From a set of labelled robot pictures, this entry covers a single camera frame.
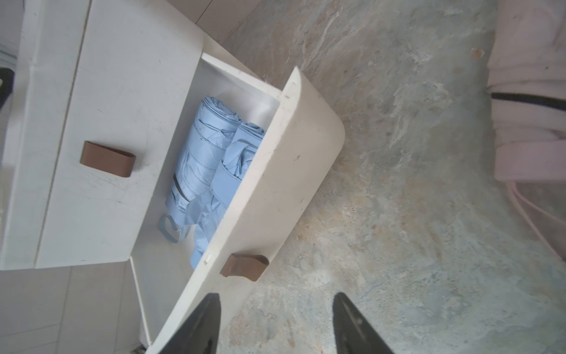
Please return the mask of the white drawer cabinet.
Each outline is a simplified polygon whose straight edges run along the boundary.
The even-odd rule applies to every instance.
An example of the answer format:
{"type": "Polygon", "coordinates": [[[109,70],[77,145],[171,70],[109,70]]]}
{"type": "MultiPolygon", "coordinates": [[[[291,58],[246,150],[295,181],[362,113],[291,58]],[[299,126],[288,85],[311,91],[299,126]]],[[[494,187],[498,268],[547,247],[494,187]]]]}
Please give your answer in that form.
{"type": "Polygon", "coordinates": [[[131,256],[203,54],[167,1],[3,1],[23,13],[1,159],[1,268],[131,256]]]}

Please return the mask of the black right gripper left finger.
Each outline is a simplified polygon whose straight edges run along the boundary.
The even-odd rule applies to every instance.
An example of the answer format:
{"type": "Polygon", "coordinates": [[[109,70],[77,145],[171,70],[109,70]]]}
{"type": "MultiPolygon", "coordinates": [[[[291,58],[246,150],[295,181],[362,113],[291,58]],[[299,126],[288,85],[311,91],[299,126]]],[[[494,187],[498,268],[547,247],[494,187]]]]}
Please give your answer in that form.
{"type": "Polygon", "coordinates": [[[221,298],[207,294],[160,354],[215,354],[221,331],[221,298]]]}

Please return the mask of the blue umbrella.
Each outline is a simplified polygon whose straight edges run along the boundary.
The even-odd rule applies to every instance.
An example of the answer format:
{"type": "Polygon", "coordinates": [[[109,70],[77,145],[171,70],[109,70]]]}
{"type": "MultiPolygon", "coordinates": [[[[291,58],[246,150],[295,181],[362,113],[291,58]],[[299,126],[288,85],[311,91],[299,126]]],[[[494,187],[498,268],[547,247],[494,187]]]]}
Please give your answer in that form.
{"type": "Polygon", "coordinates": [[[240,116],[217,98],[208,96],[201,101],[178,154],[166,199],[169,214],[159,221],[159,230],[170,242],[178,243],[185,239],[179,232],[186,226],[187,207],[209,189],[241,123],[240,116]]]}
{"type": "Polygon", "coordinates": [[[209,189],[189,203],[185,222],[195,227],[195,248],[190,258],[193,268],[209,246],[264,136],[265,131],[258,125],[242,123],[225,150],[209,189]]]}

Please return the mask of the white drawer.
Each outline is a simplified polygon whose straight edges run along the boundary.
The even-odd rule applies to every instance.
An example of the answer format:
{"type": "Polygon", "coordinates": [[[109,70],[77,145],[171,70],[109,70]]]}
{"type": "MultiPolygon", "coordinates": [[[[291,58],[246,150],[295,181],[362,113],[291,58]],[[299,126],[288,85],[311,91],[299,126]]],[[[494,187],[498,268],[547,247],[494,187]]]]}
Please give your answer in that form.
{"type": "Polygon", "coordinates": [[[224,276],[232,255],[273,260],[333,166],[345,141],[339,116],[299,69],[283,89],[212,55],[200,57],[169,153],[131,253],[148,352],[159,353],[209,293],[221,298],[221,326],[235,317],[256,281],[224,276]],[[213,96],[265,130],[250,171],[197,266],[191,239],[159,231],[178,152],[199,103],[213,96]]]}

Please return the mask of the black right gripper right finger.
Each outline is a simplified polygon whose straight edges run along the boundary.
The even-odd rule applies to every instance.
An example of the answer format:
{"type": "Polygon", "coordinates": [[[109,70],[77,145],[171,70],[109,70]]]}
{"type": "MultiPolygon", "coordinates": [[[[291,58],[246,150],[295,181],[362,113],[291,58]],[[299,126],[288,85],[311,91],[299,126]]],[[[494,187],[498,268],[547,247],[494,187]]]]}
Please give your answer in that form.
{"type": "Polygon", "coordinates": [[[337,354],[394,353],[343,292],[333,299],[333,330],[337,354]]]}

